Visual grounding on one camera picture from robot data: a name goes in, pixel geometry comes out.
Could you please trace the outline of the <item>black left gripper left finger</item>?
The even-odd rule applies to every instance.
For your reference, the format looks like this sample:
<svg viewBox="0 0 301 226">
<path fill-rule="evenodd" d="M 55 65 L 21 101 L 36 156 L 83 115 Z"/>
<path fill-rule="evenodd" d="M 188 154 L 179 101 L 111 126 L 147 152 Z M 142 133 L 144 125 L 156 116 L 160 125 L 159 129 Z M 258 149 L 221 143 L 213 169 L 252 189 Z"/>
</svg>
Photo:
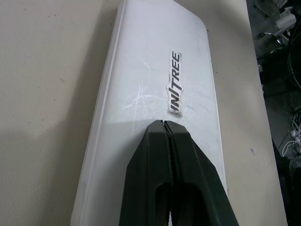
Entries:
<svg viewBox="0 0 301 226">
<path fill-rule="evenodd" d="M 119 225 L 166 226 L 170 215 L 171 166 L 163 122 L 152 122 L 126 170 Z"/>
</svg>

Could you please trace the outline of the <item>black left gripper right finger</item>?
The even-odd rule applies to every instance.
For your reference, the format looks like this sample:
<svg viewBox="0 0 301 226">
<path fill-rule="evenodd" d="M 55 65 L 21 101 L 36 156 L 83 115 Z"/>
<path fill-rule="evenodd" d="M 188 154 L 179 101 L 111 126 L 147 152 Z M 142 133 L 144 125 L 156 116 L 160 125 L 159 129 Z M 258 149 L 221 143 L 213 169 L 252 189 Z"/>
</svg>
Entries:
<svg viewBox="0 0 301 226">
<path fill-rule="evenodd" d="M 173 172 L 172 224 L 238 225 L 215 166 L 184 126 L 166 121 L 164 127 L 168 135 Z"/>
</svg>

